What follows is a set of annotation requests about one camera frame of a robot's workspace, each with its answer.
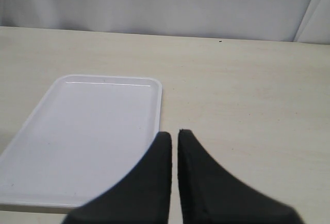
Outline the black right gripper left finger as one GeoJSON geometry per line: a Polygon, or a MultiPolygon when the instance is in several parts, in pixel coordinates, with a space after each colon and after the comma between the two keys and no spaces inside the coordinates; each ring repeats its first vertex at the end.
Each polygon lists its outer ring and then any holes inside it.
{"type": "Polygon", "coordinates": [[[63,223],[168,223],[172,140],[158,132],[137,165],[115,186],[72,210],[63,223]]]}

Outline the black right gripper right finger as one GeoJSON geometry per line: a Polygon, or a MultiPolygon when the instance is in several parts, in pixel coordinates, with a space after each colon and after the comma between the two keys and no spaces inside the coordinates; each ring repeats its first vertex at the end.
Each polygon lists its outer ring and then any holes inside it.
{"type": "Polygon", "coordinates": [[[303,223],[296,210],[246,185],[182,129],[177,147],[184,223],[303,223]]]}

